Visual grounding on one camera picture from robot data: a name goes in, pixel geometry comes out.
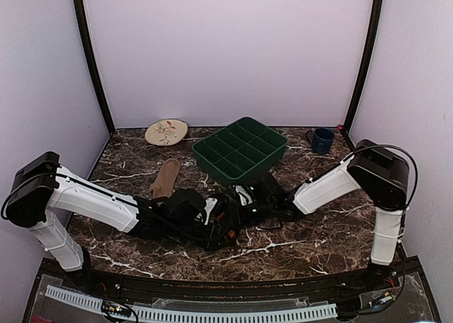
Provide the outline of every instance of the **green tray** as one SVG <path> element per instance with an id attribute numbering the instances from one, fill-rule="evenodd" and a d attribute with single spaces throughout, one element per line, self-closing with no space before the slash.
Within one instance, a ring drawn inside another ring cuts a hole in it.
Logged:
<path id="1" fill-rule="evenodd" d="M 228 186 L 269 169 L 285 153 L 286 137 L 252 118 L 242 118 L 193 145 L 198 166 Z"/>

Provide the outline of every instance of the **dark marble surface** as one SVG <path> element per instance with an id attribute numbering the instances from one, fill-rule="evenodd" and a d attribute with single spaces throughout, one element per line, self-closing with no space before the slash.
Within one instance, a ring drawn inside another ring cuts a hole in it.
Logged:
<path id="1" fill-rule="evenodd" d="M 172 147 L 155 147 L 145 130 L 118 130 L 105 149 L 92 182 L 111 190 L 149 198 L 149 187 L 168 158 L 181 162 L 176 188 L 195 188 L 204 196 L 222 187 L 201 171 L 192 153 L 198 140 L 215 128 L 191 128 Z M 332 167 L 349 149 L 341 135 L 326 156 L 314 154 L 304 139 L 306 128 L 278 128 L 289 140 L 287 151 L 272 168 L 290 191 L 309 176 Z M 340 273 L 367 266 L 372 248 L 374 208 L 354 191 L 278 231 L 244 229 L 237 246 L 216 252 L 170 240 L 144 241 L 75 215 L 69 233 L 85 246 L 94 268 L 134 276 L 190 281 L 269 281 Z"/>

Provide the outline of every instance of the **blue mug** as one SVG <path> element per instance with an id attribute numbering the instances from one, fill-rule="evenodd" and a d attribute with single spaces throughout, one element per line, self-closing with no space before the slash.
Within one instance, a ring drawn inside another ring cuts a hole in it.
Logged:
<path id="1" fill-rule="evenodd" d="M 313 133 L 311 140 L 309 138 L 310 133 Z M 324 127 L 308 130 L 305 133 L 306 140 L 311 144 L 313 152 L 317 154 L 327 154 L 332 147 L 334 137 L 335 133 Z"/>

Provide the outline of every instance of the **white wall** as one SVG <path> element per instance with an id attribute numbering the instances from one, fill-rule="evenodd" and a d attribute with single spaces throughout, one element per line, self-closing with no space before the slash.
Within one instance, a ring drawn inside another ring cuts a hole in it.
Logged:
<path id="1" fill-rule="evenodd" d="M 105 144 L 72 0 L 0 0 L 0 201 L 47 150 L 87 176 Z M 42 247 L 0 220 L 2 322 L 21 322 Z"/>
<path id="2" fill-rule="evenodd" d="M 406 148 L 420 169 L 404 245 L 453 322 L 453 0 L 384 0 L 352 139 Z"/>
<path id="3" fill-rule="evenodd" d="M 119 128 L 343 123 L 372 0 L 85 0 Z"/>

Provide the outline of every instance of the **black pole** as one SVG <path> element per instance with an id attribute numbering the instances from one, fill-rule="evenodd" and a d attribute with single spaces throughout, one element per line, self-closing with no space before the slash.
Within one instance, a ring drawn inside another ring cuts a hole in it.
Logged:
<path id="1" fill-rule="evenodd" d="M 376 40 L 377 26 L 379 25 L 379 17 L 381 16 L 382 1 L 383 0 L 373 0 L 371 16 L 369 18 L 367 39 L 365 41 L 365 48 L 363 50 L 359 74 L 357 75 L 357 81 L 355 82 L 355 88 L 354 92 L 352 93 L 348 114 L 346 115 L 345 123 L 343 124 L 343 134 L 345 136 L 349 135 L 352 122 L 354 121 L 357 108 L 359 107 L 360 97 L 362 96 L 365 80 L 367 79 L 369 63 L 371 62 L 371 56 L 373 53 L 374 41 Z"/>
<path id="2" fill-rule="evenodd" d="M 107 126 L 108 132 L 112 135 L 115 132 L 115 124 L 113 123 L 110 109 L 108 109 L 107 99 L 105 98 L 101 78 L 99 77 L 98 66 L 96 65 L 96 60 L 94 58 L 90 33 L 88 31 L 88 23 L 86 22 L 84 0 L 74 0 L 74 8 L 76 9 L 80 38 L 82 40 L 82 45 L 84 46 L 85 60 L 88 65 L 88 70 L 90 71 L 96 98 L 98 99 L 99 107 L 101 108 L 102 116 L 104 117 L 104 122 Z"/>

